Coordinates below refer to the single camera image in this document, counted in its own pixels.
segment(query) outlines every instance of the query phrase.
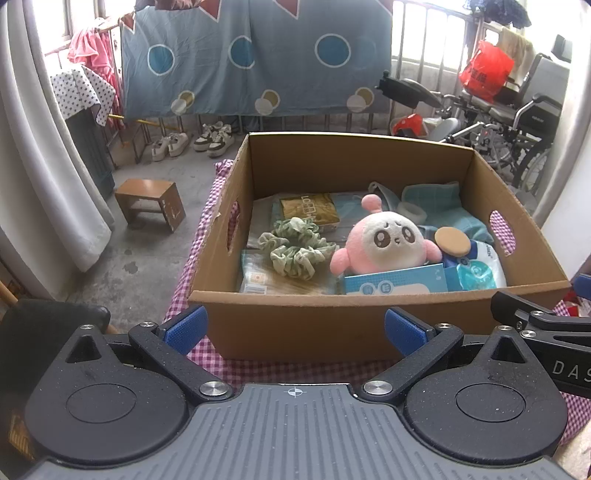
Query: plush toy eye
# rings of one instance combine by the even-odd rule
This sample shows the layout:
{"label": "plush toy eye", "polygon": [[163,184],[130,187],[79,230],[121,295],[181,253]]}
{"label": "plush toy eye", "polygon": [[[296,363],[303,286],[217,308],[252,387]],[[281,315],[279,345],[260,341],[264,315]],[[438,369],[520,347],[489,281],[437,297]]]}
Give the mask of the plush toy eye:
{"label": "plush toy eye", "polygon": [[407,226],[402,227],[402,236],[404,237],[404,239],[409,243],[409,244],[413,244],[414,243],[414,233],[412,232],[412,230],[410,228],[408,228]]}
{"label": "plush toy eye", "polygon": [[374,243],[378,248],[385,248],[390,244],[390,234],[386,230],[378,230],[374,235]]}

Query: wooden stool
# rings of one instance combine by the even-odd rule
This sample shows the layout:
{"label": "wooden stool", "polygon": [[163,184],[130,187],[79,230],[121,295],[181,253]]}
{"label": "wooden stool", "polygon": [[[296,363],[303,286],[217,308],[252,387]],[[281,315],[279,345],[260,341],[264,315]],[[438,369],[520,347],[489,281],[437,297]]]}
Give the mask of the wooden stool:
{"label": "wooden stool", "polygon": [[[129,179],[115,191],[115,198],[127,223],[134,221],[137,212],[162,213],[174,232],[185,218],[181,197],[172,181]],[[160,208],[134,206],[141,199],[155,200]]]}

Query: pair of shoes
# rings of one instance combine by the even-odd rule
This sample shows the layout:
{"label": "pair of shoes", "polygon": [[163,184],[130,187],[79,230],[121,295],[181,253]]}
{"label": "pair of shoes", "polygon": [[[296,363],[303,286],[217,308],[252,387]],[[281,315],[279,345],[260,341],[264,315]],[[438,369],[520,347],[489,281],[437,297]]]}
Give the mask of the pair of shoes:
{"label": "pair of shoes", "polygon": [[185,133],[162,137],[152,145],[152,161],[163,161],[167,153],[171,157],[178,157],[188,144],[189,136]]}
{"label": "pair of shoes", "polygon": [[234,137],[232,136],[232,127],[230,125],[224,125],[213,137],[213,141],[209,144],[207,154],[212,157],[219,157],[228,149],[230,145],[234,143]]}
{"label": "pair of shoes", "polygon": [[220,120],[211,125],[203,124],[203,133],[199,138],[193,142],[193,149],[196,152],[205,152],[209,148],[209,144],[213,142],[213,137],[223,127],[223,122]]}

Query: screw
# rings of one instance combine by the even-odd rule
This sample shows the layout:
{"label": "screw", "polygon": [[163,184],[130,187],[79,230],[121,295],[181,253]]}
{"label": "screw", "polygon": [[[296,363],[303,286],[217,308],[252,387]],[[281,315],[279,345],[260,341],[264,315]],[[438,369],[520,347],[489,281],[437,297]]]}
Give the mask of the screw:
{"label": "screw", "polygon": [[363,389],[370,395],[388,395],[392,385],[384,380],[370,380],[363,385]]}
{"label": "screw", "polygon": [[205,382],[203,385],[201,385],[201,387],[199,387],[199,391],[206,397],[220,397],[221,395],[225,395],[230,391],[230,385],[225,382],[213,380],[211,382]]}

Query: light blue carton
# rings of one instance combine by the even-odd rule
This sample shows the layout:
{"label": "light blue carton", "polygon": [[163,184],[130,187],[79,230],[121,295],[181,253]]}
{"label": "light blue carton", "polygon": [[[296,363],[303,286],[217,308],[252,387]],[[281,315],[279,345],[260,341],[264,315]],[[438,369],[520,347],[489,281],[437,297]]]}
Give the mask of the light blue carton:
{"label": "light blue carton", "polygon": [[443,264],[345,277],[347,295],[413,295],[447,291]]}

